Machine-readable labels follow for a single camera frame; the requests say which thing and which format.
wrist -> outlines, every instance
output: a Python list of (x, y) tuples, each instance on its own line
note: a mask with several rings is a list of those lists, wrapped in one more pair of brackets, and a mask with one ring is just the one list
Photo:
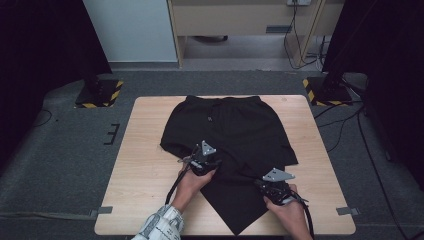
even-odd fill
[(194, 194), (189, 191), (186, 191), (186, 192), (177, 191), (171, 205), (182, 214), (184, 210), (186, 209), (186, 207), (188, 206), (188, 204), (190, 203), (193, 196)]
[(272, 208), (272, 212), (294, 240), (312, 239), (306, 224), (303, 207), (299, 203), (291, 202), (284, 207)]

black stand base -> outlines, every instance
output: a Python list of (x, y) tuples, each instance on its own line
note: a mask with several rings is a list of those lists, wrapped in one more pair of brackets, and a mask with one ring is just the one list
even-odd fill
[(328, 88), (324, 82), (324, 77), (308, 77), (304, 80), (304, 86), (312, 105), (331, 106), (352, 101), (346, 87), (336, 86)]
[(116, 100), (122, 81), (99, 80), (100, 88), (92, 93), (86, 85), (81, 90), (75, 105), (78, 108), (110, 107)]

black curtain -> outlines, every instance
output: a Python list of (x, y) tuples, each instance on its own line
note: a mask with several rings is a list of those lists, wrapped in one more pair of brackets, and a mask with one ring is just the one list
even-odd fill
[(81, 0), (0, 0), (0, 170), (45, 94), (112, 73)]
[(389, 160), (404, 163), (424, 190), (424, 1), (346, 0), (324, 71), (365, 73), (364, 95)]

wire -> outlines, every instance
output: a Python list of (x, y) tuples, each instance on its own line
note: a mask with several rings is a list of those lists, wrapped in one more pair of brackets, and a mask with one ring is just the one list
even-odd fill
[(190, 170), (190, 163), (188, 163), (186, 165), (186, 167), (184, 168), (184, 170), (182, 172), (180, 172), (180, 174), (178, 174), (178, 177), (175, 180), (174, 185), (172, 185), (171, 190), (169, 190), (168, 195), (166, 196), (165, 205), (168, 204), (169, 201), (171, 200), (172, 194), (174, 193), (174, 191), (177, 188), (178, 184), (181, 182), (181, 179), (183, 179), (184, 175), (188, 172), (188, 170)]
[(34, 125), (34, 126), (32, 126), (32, 127), (41, 127), (41, 126), (43, 126), (44, 124), (46, 124), (46, 123), (48, 123), (51, 119), (52, 119), (52, 117), (53, 117), (53, 114), (52, 114), (52, 112), (50, 112), (49, 110), (46, 110), (46, 109), (41, 109), (41, 111), (42, 112), (47, 112), (48, 114), (49, 114), (49, 118), (46, 120), (46, 121), (44, 121), (43, 123), (40, 123), (40, 124), (38, 124), (38, 125)]
[(368, 83), (369, 83), (369, 79), (368, 77), (365, 79), (365, 88), (364, 89), (360, 89), (352, 84), (350, 84), (346, 77), (345, 77), (346, 73), (343, 73), (342, 76), (342, 83), (345, 87), (349, 88), (356, 96), (358, 96), (359, 98), (363, 98), (364, 94), (365, 94), (365, 90), (368, 88)]
[(413, 236), (410, 240), (418, 240), (419, 237), (424, 236), (424, 231), (418, 233), (417, 235)]
[(69, 214), (69, 213), (43, 213), (43, 212), (16, 212), (16, 213), (0, 213), (0, 218), (46, 218), (61, 220), (96, 220), (95, 216)]
[(381, 187), (381, 190), (383, 191), (383, 196), (384, 196), (384, 199), (386, 200), (387, 207), (389, 208), (390, 214), (392, 215), (392, 218), (393, 218), (393, 220), (394, 220), (394, 222), (395, 222), (395, 224), (396, 224), (396, 226), (397, 226), (397, 228), (398, 228), (399, 232), (402, 234), (402, 237), (403, 237), (404, 239), (406, 239), (406, 240), (407, 240), (407, 239), (408, 239), (408, 237), (406, 236), (405, 232), (402, 230), (402, 228), (401, 228), (401, 226), (400, 226), (400, 224), (399, 224), (399, 221), (397, 220), (397, 218), (396, 218), (396, 216), (395, 216), (395, 213), (394, 213), (394, 211), (393, 211), (392, 205), (390, 204), (389, 198), (388, 198), (387, 193), (386, 193), (386, 190), (385, 190), (385, 188), (384, 188), (383, 182), (381, 181), (380, 174), (378, 173), (377, 167), (376, 167), (376, 165), (375, 165), (374, 158), (373, 158), (373, 157), (372, 157), (372, 155), (371, 155), (371, 152), (370, 152), (370, 149), (369, 149), (369, 146), (368, 146), (367, 140), (365, 139), (364, 131), (362, 130), (362, 126), (361, 126), (361, 118), (360, 118), (360, 114), (359, 114), (359, 113), (358, 113), (358, 115), (357, 115), (357, 121), (358, 121), (359, 131), (360, 131), (360, 133), (361, 133), (361, 137), (362, 137), (362, 140), (363, 140), (364, 145), (365, 145), (365, 149), (367, 150), (368, 157), (369, 157), (369, 159), (370, 159), (370, 161), (371, 161), (371, 164), (372, 164), (372, 166), (373, 166), (373, 169), (374, 169), (375, 175), (377, 176), (377, 180), (378, 180), (378, 183), (379, 183), (379, 185), (380, 185), (380, 187)]
[[(297, 14), (297, 0), (294, 0), (294, 1), (293, 1), (293, 18), (292, 18), (292, 20), (291, 20), (291, 22), (290, 22), (290, 26), (289, 26), (289, 28), (287, 28), (287, 31), (286, 31), (286, 33), (284, 34), (284, 41), (283, 41), (283, 45), (284, 45), (284, 50), (286, 51), (286, 54), (287, 54), (287, 57), (288, 57), (288, 60), (289, 60), (289, 63), (290, 63), (290, 67), (291, 67), (292, 69), (298, 70), (298, 69), (301, 69), (301, 68), (303, 68), (303, 67), (305, 67), (305, 66), (307, 66), (307, 65), (313, 64), (316, 60), (313, 60), (312, 62), (305, 62), (305, 61), (302, 59), (302, 49), (301, 49), (301, 47), (300, 47), (299, 36), (297, 35), (297, 31), (296, 31), (296, 14)], [(288, 50), (287, 50), (287, 46), (286, 46), (286, 45), (287, 45), (287, 34), (289, 34), (289, 31), (290, 31), (292, 28), (293, 28), (293, 30), (294, 30), (294, 33), (295, 33), (295, 36), (296, 36), (296, 41), (297, 41), (297, 44), (298, 44), (298, 47), (299, 47), (299, 54), (300, 54), (300, 56), (301, 56), (301, 61), (302, 61), (303, 63), (305, 63), (305, 65), (300, 66), (300, 67), (295, 67), (295, 66), (293, 66), (293, 64), (292, 64), (292, 62), (291, 62), (291, 60), (290, 60), (290, 54), (289, 54), (289, 52), (288, 52)]]
[(311, 216), (311, 213), (309, 212), (309, 208), (304, 202), (300, 202), (300, 204), (303, 206), (303, 209), (305, 210), (306, 219), (308, 219), (309, 234), (311, 235), (312, 239), (315, 239), (314, 225), (312, 224), (312, 216)]
[(325, 109), (324, 111), (320, 112), (318, 115), (316, 115), (316, 116), (314, 117), (314, 119), (319, 118), (319, 117), (320, 117), (320, 116), (322, 116), (324, 113), (326, 113), (326, 112), (330, 111), (331, 109), (333, 109), (333, 108), (335, 108), (335, 107), (338, 107), (338, 106), (341, 106), (341, 105), (345, 105), (345, 104), (349, 104), (349, 103), (359, 103), (359, 102), (362, 102), (362, 101), (343, 101), (343, 102), (337, 103), (337, 104), (335, 104), (335, 105), (333, 105), (333, 106), (331, 106), (331, 107), (329, 107), (329, 108)]
[(334, 122), (331, 122), (331, 123), (328, 123), (328, 124), (324, 124), (324, 125), (319, 126), (319, 127), (325, 127), (325, 126), (329, 126), (331, 124), (334, 124), (336, 122), (343, 122), (342, 123), (342, 126), (340, 127), (339, 137), (337, 139), (336, 144), (332, 148), (330, 148), (330, 150), (327, 150), (327, 153), (333, 151), (339, 145), (340, 139), (342, 137), (343, 127), (344, 127), (344, 124), (346, 123), (346, 121), (348, 121), (349, 119), (352, 119), (353, 117), (355, 117), (356, 115), (358, 115), (362, 111), (363, 108), (364, 108), (364, 106), (362, 105), (354, 114), (352, 114), (351, 116), (349, 116), (349, 117), (347, 117), (345, 119), (337, 120), (337, 121), (334, 121)]
[(322, 37), (321, 46), (319, 49), (319, 62), (321, 63), (321, 66), (324, 66), (324, 62), (322, 61), (322, 52), (324, 51), (324, 44), (325, 44), (325, 36)]

black garment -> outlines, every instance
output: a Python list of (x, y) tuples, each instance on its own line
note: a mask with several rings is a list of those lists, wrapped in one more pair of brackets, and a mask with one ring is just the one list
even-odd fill
[(202, 140), (217, 149), (211, 156), (222, 164), (201, 192), (238, 235), (267, 211), (254, 180), (297, 164), (296, 156), (278, 115), (259, 96), (187, 96), (172, 112), (161, 146), (183, 158)]

